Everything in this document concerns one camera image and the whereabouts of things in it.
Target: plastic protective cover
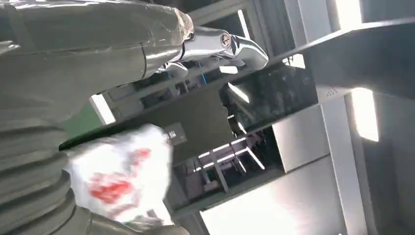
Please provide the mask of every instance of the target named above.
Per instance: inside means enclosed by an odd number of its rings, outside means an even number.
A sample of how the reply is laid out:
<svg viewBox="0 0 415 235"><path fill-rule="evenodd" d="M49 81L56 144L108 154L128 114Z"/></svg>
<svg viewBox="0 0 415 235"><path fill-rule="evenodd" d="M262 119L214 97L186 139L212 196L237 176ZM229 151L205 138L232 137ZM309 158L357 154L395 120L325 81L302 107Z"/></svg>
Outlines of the plastic protective cover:
<svg viewBox="0 0 415 235"><path fill-rule="evenodd" d="M176 8L124 0L0 0L0 27L24 53L176 46L193 32Z"/></svg>
<svg viewBox="0 0 415 235"><path fill-rule="evenodd" d="M119 222L144 215L164 198L171 150L153 125L69 150L66 170L77 205Z"/></svg>

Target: ceiling light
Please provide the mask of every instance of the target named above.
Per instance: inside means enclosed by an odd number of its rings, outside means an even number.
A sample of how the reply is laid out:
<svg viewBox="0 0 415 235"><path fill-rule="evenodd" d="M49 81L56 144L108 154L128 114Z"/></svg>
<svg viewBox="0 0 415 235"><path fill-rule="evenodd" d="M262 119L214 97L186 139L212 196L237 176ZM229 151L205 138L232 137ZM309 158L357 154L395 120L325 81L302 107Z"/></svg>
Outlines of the ceiling light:
<svg viewBox="0 0 415 235"><path fill-rule="evenodd" d="M227 143L227 144L225 144L225 145L222 145L222 146L220 146L220 147L217 147L217 148L213 149L212 151L213 151L213 152L217 152L217 151L219 151L219 150L221 150L221 149L224 149L224 148L226 148L226 147L229 147L229 144L228 144L228 143Z"/></svg>
<svg viewBox="0 0 415 235"><path fill-rule="evenodd" d="M340 27L350 29L362 23L359 0L336 0Z"/></svg>
<svg viewBox="0 0 415 235"><path fill-rule="evenodd" d="M111 112L110 107L108 106L107 102L105 101L104 97L101 94L95 94L91 96L92 105L98 114L101 122L103 124L110 124L115 122L115 118L113 113Z"/></svg>
<svg viewBox="0 0 415 235"><path fill-rule="evenodd" d="M241 160L238 159L239 165L241 166L241 168L244 170L244 172L246 173L246 169L244 167L244 165L242 164Z"/></svg>
<svg viewBox="0 0 415 235"><path fill-rule="evenodd" d="M232 157L238 156L239 154L244 153L246 151L248 151L248 148L244 148L244 149L242 149L240 151L237 151L235 154L233 154L233 153L232 154L229 154L226 157L223 157L221 159L218 159L218 163L221 163L223 161L226 161L228 159L231 159ZM207 168L207 167L210 167L210 166L213 166L213 165L214 165L214 163L208 163L208 164L204 165L203 168ZM196 171L199 171L199 170L201 170L200 167L198 167L195 170L193 170L193 172L196 172Z"/></svg>
<svg viewBox="0 0 415 235"><path fill-rule="evenodd" d="M248 27L245 21L244 12L242 10L238 10L239 21L241 22L242 30L244 31L245 38L251 39L249 36Z"/></svg>
<svg viewBox="0 0 415 235"><path fill-rule="evenodd" d="M237 74L238 68L236 66L219 66L221 73Z"/></svg>
<svg viewBox="0 0 415 235"><path fill-rule="evenodd" d="M232 145L234 145L234 144L237 144L237 143L239 143L239 142L241 142L241 141L244 141L244 140L246 140L246 138L244 137L244 138L241 138L241 139L238 139L238 140L235 140L235 141L233 141L231 144Z"/></svg>
<svg viewBox="0 0 415 235"><path fill-rule="evenodd" d="M241 97L241 99L243 99L245 102L249 103L249 97L245 93L243 93L239 88L237 88L236 86L232 85L229 82L228 82L228 86L233 92L235 92L235 94L237 94L239 97Z"/></svg>
<svg viewBox="0 0 415 235"><path fill-rule="evenodd" d="M254 159L254 161L258 164L258 166L261 168L261 169L263 169L263 170L265 170L265 167L264 167L264 165L262 164L262 162L255 156L255 154L247 147L246 148L247 149L247 151L248 151L248 153L249 153L249 155Z"/></svg>
<svg viewBox="0 0 415 235"><path fill-rule="evenodd" d="M357 132L365 139L379 141L373 92L365 88L353 89L352 102Z"/></svg>
<svg viewBox="0 0 415 235"><path fill-rule="evenodd" d="M238 126L239 126L239 129L241 129L241 131L246 135L247 132L245 131L244 127L242 126L240 122L238 122Z"/></svg>
<svg viewBox="0 0 415 235"><path fill-rule="evenodd" d="M199 158L205 157L205 156L207 156L207 155L209 155L209 154L210 154L209 152L206 152L206 153L204 153L204 154L199 155Z"/></svg>

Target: machine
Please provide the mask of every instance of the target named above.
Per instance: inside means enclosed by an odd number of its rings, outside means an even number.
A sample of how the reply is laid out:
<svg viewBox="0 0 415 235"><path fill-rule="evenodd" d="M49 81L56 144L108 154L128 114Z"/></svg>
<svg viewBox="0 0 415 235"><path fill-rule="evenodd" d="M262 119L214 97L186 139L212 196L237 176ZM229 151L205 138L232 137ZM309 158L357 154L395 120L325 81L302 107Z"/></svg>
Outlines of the machine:
<svg viewBox="0 0 415 235"><path fill-rule="evenodd" d="M408 77L414 22L341 31L272 62L305 51L318 68L346 71L344 77L320 77L328 86L414 98ZM67 159L58 146L66 136L59 123L93 94L155 72L184 76L183 61L216 57L251 70L268 62L251 40L195 27L177 9L141 2L2 1L0 25L0 234L136 234L76 206L62 171ZM383 54L374 59L376 53Z"/></svg>

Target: glass panel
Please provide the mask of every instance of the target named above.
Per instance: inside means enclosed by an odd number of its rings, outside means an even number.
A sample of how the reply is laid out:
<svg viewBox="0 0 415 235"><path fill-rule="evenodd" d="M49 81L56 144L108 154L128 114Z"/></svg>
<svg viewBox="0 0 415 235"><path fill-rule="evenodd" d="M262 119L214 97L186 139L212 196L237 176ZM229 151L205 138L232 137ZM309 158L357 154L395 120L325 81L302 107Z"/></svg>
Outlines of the glass panel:
<svg viewBox="0 0 415 235"><path fill-rule="evenodd" d="M225 85L220 96L236 135L316 104L317 92L302 55Z"/></svg>
<svg viewBox="0 0 415 235"><path fill-rule="evenodd" d="M217 159L230 188L269 169L277 168L284 173L271 127L233 141L229 147L218 151Z"/></svg>
<svg viewBox="0 0 415 235"><path fill-rule="evenodd" d="M174 207L180 208L214 194L225 193L213 157L217 159L229 188L270 169L278 169L281 175L284 174L274 132L269 127L201 153L174 167L174 174L187 199L185 203Z"/></svg>

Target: bolt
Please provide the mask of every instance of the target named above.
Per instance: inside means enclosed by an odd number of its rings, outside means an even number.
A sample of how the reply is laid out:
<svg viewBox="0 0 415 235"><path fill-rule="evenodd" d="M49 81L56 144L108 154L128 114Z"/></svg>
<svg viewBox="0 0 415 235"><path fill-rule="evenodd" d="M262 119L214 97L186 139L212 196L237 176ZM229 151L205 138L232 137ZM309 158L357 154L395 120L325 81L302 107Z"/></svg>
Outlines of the bolt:
<svg viewBox="0 0 415 235"><path fill-rule="evenodd" d="M231 36L228 33L224 33L221 36L222 46L228 48L231 45Z"/></svg>

